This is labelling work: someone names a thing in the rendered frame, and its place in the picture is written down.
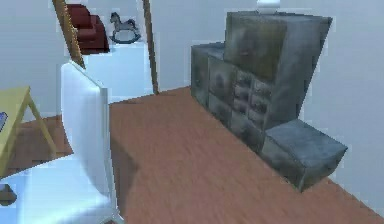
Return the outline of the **yellow wooden table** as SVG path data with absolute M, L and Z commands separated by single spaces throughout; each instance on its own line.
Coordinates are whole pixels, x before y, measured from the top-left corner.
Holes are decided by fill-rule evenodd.
M 27 108 L 31 109 L 32 114 L 38 121 L 42 134 L 50 147 L 50 155 L 55 157 L 57 154 L 57 147 L 31 97 L 30 87 L 24 86 L 0 90 L 0 112 L 5 112 L 7 115 L 7 120 L 0 130 L 0 178 L 3 178 L 7 173 L 7 167 L 13 154 L 13 146 L 17 137 L 17 130 Z

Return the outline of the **white chair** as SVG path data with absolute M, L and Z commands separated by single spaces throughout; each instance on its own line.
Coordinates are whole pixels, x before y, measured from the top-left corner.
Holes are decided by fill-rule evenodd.
M 60 90 L 72 153 L 1 179 L 16 200 L 0 205 L 0 224 L 126 224 L 117 205 L 108 89 L 68 62 Z

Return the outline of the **brown wooden door frame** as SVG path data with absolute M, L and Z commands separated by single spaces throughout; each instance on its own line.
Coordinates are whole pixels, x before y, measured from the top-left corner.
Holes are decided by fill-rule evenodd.
M 73 27 L 73 24 L 67 9 L 67 4 L 65 0 L 51 0 L 51 1 L 55 9 L 56 17 L 59 21 L 62 33 L 64 35 L 64 39 L 70 54 L 70 58 L 80 67 L 85 69 L 83 55 L 81 53 L 81 50 L 78 44 L 76 31 Z M 141 0 L 141 1 L 142 1 L 144 24 L 145 24 L 145 30 L 146 30 L 146 42 L 147 42 L 148 53 L 149 53 L 152 88 L 153 88 L 153 93 L 155 95 L 158 95 L 159 86 L 158 86 L 158 75 L 156 70 L 155 44 L 154 44 L 153 32 L 152 32 L 150 0 Z

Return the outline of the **grey rocking horse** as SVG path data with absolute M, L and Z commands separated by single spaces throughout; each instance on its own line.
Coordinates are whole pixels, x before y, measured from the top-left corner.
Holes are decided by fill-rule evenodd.
M 114 26 L 114 30 L 112 32 L 112 35 L 110 36 L 110 39 L 117 44 L 132 44 L 136 41 L 138 41 L 141 38 L 141 34 L 139 29 L 136 26 L 136 22 L 134 19 L 128 19 L 125 22 L 121 21 L 120 15 L 117 12 L 112 12 L 110 16 L 110 22 Z M 134 37 L 130 40 L 119 40 L 116 38 L 116 34 L 120 31 L 128 31 L 131 32 Z

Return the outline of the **grey stepped cupboard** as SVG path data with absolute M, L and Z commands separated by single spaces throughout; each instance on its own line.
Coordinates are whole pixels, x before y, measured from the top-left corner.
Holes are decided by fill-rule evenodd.
M 230 12 L 224 41 L 191 48 L 193 98 L 300 192 L 332 174 L 347 151 L 299 118 L 332 22 Z

